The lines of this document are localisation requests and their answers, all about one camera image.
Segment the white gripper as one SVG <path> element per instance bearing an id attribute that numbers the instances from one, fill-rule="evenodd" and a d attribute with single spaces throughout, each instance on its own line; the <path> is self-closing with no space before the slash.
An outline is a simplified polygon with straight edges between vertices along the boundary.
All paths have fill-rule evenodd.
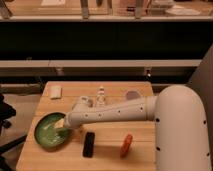
<path id="1" fill-rule="evenodd" d="M 93 100 L 88 96 L 80 96 L 74 103 L 72 110 L 74 112 L 85 111 L 93 106 Z"/>

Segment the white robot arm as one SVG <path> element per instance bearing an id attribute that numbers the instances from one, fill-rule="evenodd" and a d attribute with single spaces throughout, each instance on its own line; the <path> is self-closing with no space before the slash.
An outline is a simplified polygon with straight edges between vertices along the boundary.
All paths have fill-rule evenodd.
<path id="1" fill-rule="evenodd" d="M 156 171 L 212 171 L 208 121 L 199 95 L 187 86 L 172 85 L 157 96 L 93 107 L 82 96 L 65 116 L 76 129 L 98 122 L 155 123 Z"/>

